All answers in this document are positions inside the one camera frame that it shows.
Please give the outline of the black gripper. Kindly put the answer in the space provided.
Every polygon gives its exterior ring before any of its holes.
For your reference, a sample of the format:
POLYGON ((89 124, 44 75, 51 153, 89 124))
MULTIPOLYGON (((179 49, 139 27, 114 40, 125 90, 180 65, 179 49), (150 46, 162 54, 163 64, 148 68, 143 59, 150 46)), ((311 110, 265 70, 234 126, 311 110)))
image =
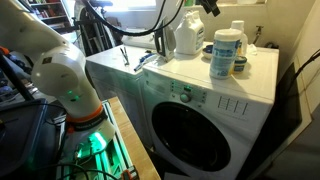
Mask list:
POLYGON ((216 5, 217 0, 200 0, 200 2, 203 5, 203 8, 207 14, 212 12, 212 14, 215 17, 217 17, 220 14, 220 10, 216 5))

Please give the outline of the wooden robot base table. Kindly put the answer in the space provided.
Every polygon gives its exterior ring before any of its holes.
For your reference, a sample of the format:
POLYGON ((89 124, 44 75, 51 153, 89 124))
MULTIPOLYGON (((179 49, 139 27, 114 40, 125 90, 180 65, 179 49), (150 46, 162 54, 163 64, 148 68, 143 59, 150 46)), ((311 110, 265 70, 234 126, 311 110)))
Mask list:
POLYGON ((104 109, 116 133, 103 151, 62 166, 57 180, 161 180, 117 97, 105 100, 104 109))

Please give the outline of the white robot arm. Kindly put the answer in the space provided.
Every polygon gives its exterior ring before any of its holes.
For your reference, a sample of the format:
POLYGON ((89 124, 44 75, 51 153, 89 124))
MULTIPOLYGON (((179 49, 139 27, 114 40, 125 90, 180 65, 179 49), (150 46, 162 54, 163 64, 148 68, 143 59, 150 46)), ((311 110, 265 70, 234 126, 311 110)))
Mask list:
POLYGON ((71 144, 94 133, 110 141, 115 128, 86 73, 82 51, 43 23, 20 0, 0 0, 0 45, 34 61, 31 80, 66 109, 71 144))

